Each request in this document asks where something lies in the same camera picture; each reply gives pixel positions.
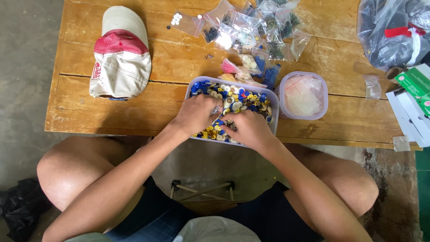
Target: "green and white box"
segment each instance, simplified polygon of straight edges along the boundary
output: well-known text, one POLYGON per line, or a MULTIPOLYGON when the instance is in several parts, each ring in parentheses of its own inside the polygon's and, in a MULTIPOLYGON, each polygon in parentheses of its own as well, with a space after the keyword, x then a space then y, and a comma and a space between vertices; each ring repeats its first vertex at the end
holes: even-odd
POLYGON ((396 80, 414 97, 424 114, 430 115, 430 67, 418 65, 396 76, 396 80))

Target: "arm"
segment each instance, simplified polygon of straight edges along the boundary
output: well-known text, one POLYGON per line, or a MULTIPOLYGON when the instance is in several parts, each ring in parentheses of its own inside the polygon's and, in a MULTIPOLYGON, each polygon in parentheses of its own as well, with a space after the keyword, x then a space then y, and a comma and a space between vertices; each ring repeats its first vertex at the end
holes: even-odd
POLYGON ((340 198, 271 133, 262 115, 247 110, 229 113, 222 118, 227 119, 233 120, 238 130, 235 132, 224 125, 222 129, 233 139, 259 152, 284 175, 312 223, 327 241, 372 241, 340 198))
POLYGON ((83 190, 48 227, 43 241, 104 232, 161 161, 194 133, 211 125, 218 114, 210 116, 210 112, 221 103, 221 99, 207 95, 185 100, 177 117, 149 144, 83 190))

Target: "leg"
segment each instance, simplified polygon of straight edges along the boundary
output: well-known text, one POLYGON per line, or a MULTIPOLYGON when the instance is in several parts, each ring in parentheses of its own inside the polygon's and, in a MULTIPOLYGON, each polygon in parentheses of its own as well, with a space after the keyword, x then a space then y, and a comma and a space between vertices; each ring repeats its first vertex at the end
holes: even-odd
POLYGON ((61 211, 86 187, 131 156, 148 137, 69 137, 40 160, 37 175, 49 200, 61 211), (125 140, 133 139, 133 146, 125 140))
MULTIPOLYGON (((378 187, 373 178, 359 164, 298 144, 285 144, 285 146, 324 182, 357 218, 373 206, 378 196, 378 187)), ((284 194, 299 216, 315 230, 294 191, 290 189, 284 194)))

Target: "round plastic container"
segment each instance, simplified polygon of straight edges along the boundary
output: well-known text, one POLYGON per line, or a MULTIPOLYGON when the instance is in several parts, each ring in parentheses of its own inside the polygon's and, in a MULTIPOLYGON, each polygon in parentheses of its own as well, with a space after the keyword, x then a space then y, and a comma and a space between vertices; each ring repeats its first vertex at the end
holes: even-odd
POLYGON ((324 81, 324 79, 322 77, 320 77, 319 75, 312 73, 312 72, 303 72, 303 71, 293 71, 290 74, 286 75, 284 78, 282 78, 281 84, 279 84, 279 86, 277 86, 274 90, 274 92, 276 93, 276 95, 279 98, 279 117, 280 118, 291 118, 291 119, 305 119, 305 120, 315 120, 315 119, 319 119, 322 116, 324 116, 324 114, 326 114, 327 112, 327 108, 329 106, 329 92, 327 90, 327 84, 324 81), (320 97, 320 101, 323 105, 322 107, 322 111, 320 113, 316 113, 312 116, 299 116, 299 115, 294 115, 292 113, 290 113, 287 109, 287 105, 285 103, 285 83, 287 82, 287 80, 289 78, 293 78, 293 77, 300 77, 300 76, 312 76, 315 79, 319 79, 321 80, 321 86, 322 86, 322 92, 323 95, 322 97, 320 97))
MULTIPOLYGON (((271 90, 266 89, 266 88, 251 86, 248 84, 243 84, 243 83, 238 83, 238 82, 224 81, 221 79, 210 78, 210 77, 197 77, 194 80, 192 80, 190 82, 190 84, 188 85, 187 93, 185 94, 185 99, 190 97, 190 90, 191 90, 191 87, 194 85, 194 83, 199 82, 199 81, 204 81, 204 80, 209 80, 211 83, 219 83, 219 84, 225 84, 225 85, 229 85, 229 86, 235 85, 236 87, 243 87, 245 90, 251 91, 253 93, 265 93, 267 99, 272 104, 272 122, 269 124, 269 128, 272 131, 272 133, 274 135, 276 135, 276 128, 278 127, 278 116, 279 116, 279 100, 278 100, 278 98, 274 92, 272 92, 271 90)), ((219 140, 202 139, 202 138, 197 138, 197 137, 191 137, 191 138, 196 139, 196 140, 206 140, 206 141, 218 142, 218 143, 223 143, 223 144, 244 146, 244 145, 239 144, 239 143, 235 144, 235 143, 229 143, 229 142, 224 142, 224 141, 219 141, 219 140)))

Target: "hand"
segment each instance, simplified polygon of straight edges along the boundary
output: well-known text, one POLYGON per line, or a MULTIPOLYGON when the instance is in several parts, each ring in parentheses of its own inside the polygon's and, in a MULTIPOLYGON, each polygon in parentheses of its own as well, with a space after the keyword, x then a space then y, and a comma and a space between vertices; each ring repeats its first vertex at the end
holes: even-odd
POLYGON ((199 133, 217 119, 222 111, 222 100, 210 95, 196 95, 184 100, 178 115, 170 122, 182 130, 189 138, 195 133, 199 133), (211 113, 218 106, 217 113, 211 113))
POLYGON ((252 112, 251 110, 245 110, 240 113, 227 113, 221 118, 222 121, 226 121, 227 119, 235 123, 237 131, 233 131, 225 125, 221 125, 225 133, 230 135, 237 142, 248 146, 260 154, 274 143, 280 142, 276 136, 273 135, 269 125, 261 114, 252 112))

